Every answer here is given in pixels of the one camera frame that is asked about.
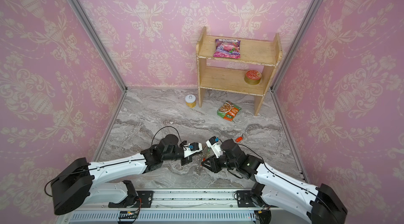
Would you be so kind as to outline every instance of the can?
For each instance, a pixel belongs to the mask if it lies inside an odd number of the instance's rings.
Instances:
[[[257,85],[261,80],[261,73],[257,70],[248,70],[244,76],[244,81],[249,85]]]
[[[196,97],[193,94],[187,95],[185,97],[185,102],[187,103],[187,106],[190,108],[193,108],[196,106]]]

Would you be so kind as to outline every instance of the purple snack bag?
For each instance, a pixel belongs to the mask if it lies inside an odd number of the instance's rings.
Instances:
[[[215,58],[240,58],[240,40],[216,39]]]

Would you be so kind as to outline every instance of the pink wall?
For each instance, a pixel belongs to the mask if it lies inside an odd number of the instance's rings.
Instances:
[[[54,223],[45,183],[91,160],[120,95],[66,0],[0,1],[2,223]]]
[[[403,223],[404,1],[324,0],[277,96],[347,223]]]
[[[132,87],[196,86],[195,45],[203,26],[209,34],[257,40],[272,40],[279,32],[286,51],[310,1],[81,0]],[[234,62],[216,66],[248,68]]]

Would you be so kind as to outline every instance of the white can lid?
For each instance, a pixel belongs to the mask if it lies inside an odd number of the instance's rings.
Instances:
[[[194,103],[195,100],[196,100],[196,97],[193,94],[189,94],[185,97],[185,102],[187,102],[187,103]]]

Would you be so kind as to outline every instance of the marble floor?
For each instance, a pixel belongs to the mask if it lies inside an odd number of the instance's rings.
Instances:
[[[181,166],[180,161],[164,161],[163,167],[143,174],[125,177],[135,188],[229,188],[251,187],[252,180],[239,179],[226,170],[213,173],[200,166],[207,155],[205,142],[212,136],[222,140],[236,139],[262,156],[267,163],[295,178],[299,171],[286,140],[279,116],[270,95],[267,95],[259,116],[253,115],[254,97],[224,91],[208,90],[202,108],[186,106],[187,94],[197,97],[197,89],[132,89],[128,94],[99,161],[127,157],[149,148],[154,134],[163,126],[175,127],[181,140],[203,143],[204,151],[193,157],[193,162]],[[229,100],[242,110],[234,120],[227,121],[216,114],[217,109]],[[166,134],[176,134],[172,128],[161,130],[155,143]],[[241,148],[249,154],[247,148]]]

